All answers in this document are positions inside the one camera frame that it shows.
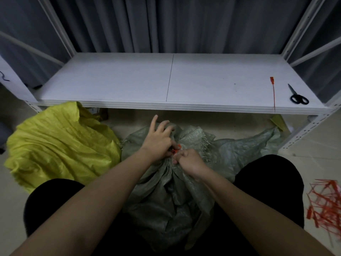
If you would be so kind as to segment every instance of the scissor blade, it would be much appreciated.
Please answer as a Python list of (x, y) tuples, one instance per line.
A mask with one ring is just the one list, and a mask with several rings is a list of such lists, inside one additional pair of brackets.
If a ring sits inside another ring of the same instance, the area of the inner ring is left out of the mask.
[(297, 92), (294, 91), (294, 89), (290, 86), (290, 84), (288, 84), (288, 86), (289, 86), (289, 89), (291, 90), (291, 92), (292, 92), (293, 94), (297, 94)]

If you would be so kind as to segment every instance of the forearm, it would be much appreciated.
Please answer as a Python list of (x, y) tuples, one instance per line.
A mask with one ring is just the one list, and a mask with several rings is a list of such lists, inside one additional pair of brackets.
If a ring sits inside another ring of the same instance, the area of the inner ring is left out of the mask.
[(13, 255), (90, 255), (151, 163), (139, 150), (118, 164), (70, 198)]
[(201, 179), (260, 255), (332, 255), (281, 213), (246, 194), (211, 169)]

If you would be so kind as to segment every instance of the black pants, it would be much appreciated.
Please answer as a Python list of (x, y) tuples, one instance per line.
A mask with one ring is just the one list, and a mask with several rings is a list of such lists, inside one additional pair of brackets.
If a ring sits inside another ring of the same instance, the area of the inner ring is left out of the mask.
[[(303, 181), (295, 166), (277, 155), (267, 155), (249, 163), (236, 176), (234, 185), (259, 201), (267, 204), (293, 222), (304, 227), (302, 201)], [(65, 179), (53, 179), (40, 185), (28, 197), (24, 210), (24, 223), (30, 236), (69, 198), (84, 185)], [(183, 250), (184, 243), (169, 248), (168, 253)], [(153, 253), (142, 237), (135, 234), (127, 216), (119, 213), (100, 241), (93, 255), (121, 252)], [(185, 254), (228, 252), (230, 255), (257, 255), (224, 211), (216, 204), (215, 218)]]

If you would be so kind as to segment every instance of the tiled floor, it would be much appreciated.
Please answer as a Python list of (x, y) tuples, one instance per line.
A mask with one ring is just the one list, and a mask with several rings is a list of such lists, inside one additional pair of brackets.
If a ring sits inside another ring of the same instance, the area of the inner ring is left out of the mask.
[[(3, 88), (0, 88), (0, 120), (15, 128), (25, 118), (35, 114), (24, 102), (17, 100)], [(271, 127), (271, 117), (265, 114), (209, 113), (192, 111), (149, 111), (149, 110), (109, 110), (110, 120), (106, 122), (119, 138), (150, 123), (154, 114), (160, 120), (170, 121), (184, 127), (195, 125), (215, 134), (217, 138), (243, 138), (258, 134)], [(299, 172), (305, 183), (305, 192), (309, 183), (316, 178), (336, 179), (341, 182), (341, 111), (327, 119), (319, 128), (301, 140), (292, 149), (283, 154)], [(25, 239), (23, 227), (23, 206), (28, 194), (20, 188), (3, 167), (7, 153), (0, 156), (0, 255), (10, 254)], [(307, 220), (305, 229), (316, 237), (334, 254), (341, 255), (341, 243), (330, 243), (328, 234), (315, 228)]]

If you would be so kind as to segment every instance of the shelf board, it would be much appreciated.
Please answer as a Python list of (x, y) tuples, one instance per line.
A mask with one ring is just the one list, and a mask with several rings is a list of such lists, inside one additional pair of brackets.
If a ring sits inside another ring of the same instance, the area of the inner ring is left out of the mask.
[[(275, 102), (270, 77), (275, 79)], [(309, 99), (294, 104), (288, 83)], [(38, 105), (319, 114), (325, 107), (280, 55), (78, 53), (37, 93)]]

